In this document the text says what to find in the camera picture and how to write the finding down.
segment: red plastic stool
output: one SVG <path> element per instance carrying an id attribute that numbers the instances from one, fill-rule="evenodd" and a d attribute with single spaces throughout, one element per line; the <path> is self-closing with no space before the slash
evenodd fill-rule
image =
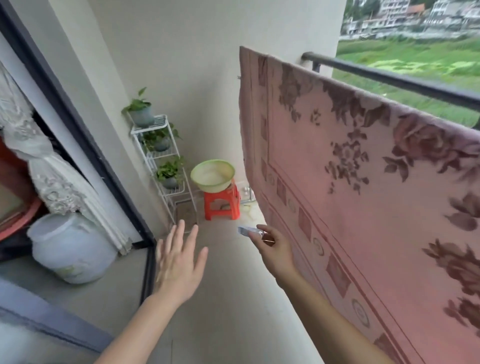
<path id="1" fill-rule="evenodd" d="M 210 204 L 215 200 L 220 199 L 228 201 L 228 203 L 230 204 L 230 210 L 210 209 Z M 240 195 L 234 180 L 232 180 L 231 185 L 227 189 L 221 192 L 217 192 L 216 194 L 204 192 L 204 200 L 206 220 L 210 221 L 212 219 L 212 216 L 231 216 L 232 220 L 240 218 Z"/>

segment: white curtain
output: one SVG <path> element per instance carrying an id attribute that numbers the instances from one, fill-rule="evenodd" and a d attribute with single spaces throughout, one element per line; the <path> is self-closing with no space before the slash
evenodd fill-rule
<path id="1" fill-rule="evenodd" d="M 32 118 L 33 107 L 0 63 L 0 127 L 5 145 L 28 162 L 39 197 L 52 213 L 79 211 L 104 229 L 121 254 L 132 242 L 103 209 L 93 187 L 52 147 Z"/>

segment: left hand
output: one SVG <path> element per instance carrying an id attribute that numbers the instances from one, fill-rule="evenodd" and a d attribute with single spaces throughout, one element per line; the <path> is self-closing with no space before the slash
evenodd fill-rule
<path id="1" fill-rule="evenodd" d="M 208 248 L 198 254 L 197 263 L 193 256 L 198 233 L 198 225 L 183 242 L 185 222 L 180 220 L 173 226 L 165 241 L 159 240 L 156 247 L 157 277 L 155 296 L 159 296 L 180 306 L 195 293 L 204 275 Z"/>

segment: metal railing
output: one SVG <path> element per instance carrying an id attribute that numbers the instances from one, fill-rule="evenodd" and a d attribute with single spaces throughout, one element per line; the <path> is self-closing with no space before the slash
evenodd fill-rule
<path id="1" fill-rule="evenodd" d="M 338 58 L 322 56 L 313 52 L 306 52 L 301 58 L 304 61 L 312 61 L 313 70 L 315 72 L 319 72 L 320 66 L 325 65 L 373 81 L 378 81 L 383 84 L 448 102 L 452 105 L 480 112 L 480 94 L 473 91 L 462 90 L 451 85 L 425 81 L 419 78 L 379 70 L 373 67 L 366 67 L 360 64 L 343 61 Z M 480 130 L 480 119 L 473 129 Z"/>

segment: grass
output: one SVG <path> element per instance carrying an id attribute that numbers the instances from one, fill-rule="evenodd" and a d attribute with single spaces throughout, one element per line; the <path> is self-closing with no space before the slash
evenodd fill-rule
<path id="1" fill-rule="evenodd" d="M 338 44 L 337 57 L 480 93 L 480 38 L 345 41 Z M 334 78 L 466 126 L 479 120 L 478 112 L 339 70 Z"/>

